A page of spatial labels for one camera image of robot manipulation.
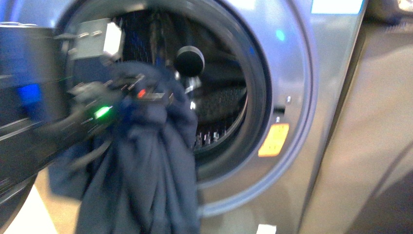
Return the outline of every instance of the red light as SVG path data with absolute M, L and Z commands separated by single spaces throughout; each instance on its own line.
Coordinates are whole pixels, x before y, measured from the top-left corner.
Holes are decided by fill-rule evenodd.
M 145 94 L 146 94 L 146 90 L 145 90 L 145 89 L 142 89 L 142 90 L 138 93 L 138 98 L 142 98 Z

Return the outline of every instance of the green led light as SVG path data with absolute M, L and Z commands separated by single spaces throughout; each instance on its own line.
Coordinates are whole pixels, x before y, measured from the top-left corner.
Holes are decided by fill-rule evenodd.
M 112 107 L 111 106 L 104 106 L 100 108 L 98 111 L 94 113 L 95 118 L 100 118 L 104 116 Z

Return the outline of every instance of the front-load washer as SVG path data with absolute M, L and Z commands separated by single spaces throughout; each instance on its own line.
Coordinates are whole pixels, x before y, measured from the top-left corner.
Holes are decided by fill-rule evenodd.
M 75 35 L 80 23 L 109 18 L 125 32 L 121 61 L 174 69 L 180 48 L 199 49 L 203 72 L 177 79 L 187 88 L 200 83 L 188 94 L 200 120 L 194 154 L 202 233 L 298 231 L 363 0 L 6 0 L 0 10 L 0 21 L 56 34 Z M 67 57 L 74 49 L 61 44 Z M 68 86 L 86 77 L 77 66 L 66 63 Z

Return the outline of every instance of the navy blue garment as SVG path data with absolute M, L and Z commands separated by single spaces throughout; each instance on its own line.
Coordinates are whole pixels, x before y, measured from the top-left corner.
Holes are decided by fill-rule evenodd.
M 62 153 L 49 167 L 58 195 L 82 200 L 78 234 L 197 234 L 197 190 L 193 145 L 197 117 L 183 87 L 167 70 L 138 62 L 117 63 L 112 77 L 158 82 L 156 93 L 171 90 L 171 105 L 142 105 L 126 98 L 121 121 L 106 136 Z M 97 148 L 106 137 L 112 146 L 99 159 L 71 171 L 74 159 Z

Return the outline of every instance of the yellow label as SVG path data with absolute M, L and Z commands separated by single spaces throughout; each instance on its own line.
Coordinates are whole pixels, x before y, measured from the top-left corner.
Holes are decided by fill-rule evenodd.
M 274 157 L 277 156 L 282 146 L 284 145 L 285 139 L 287 139 L 288 130 L 290 125 L 288 123 L 278 123 L 271 126 L 270 132 L 258 151 L 258 156 L 260 157 Z

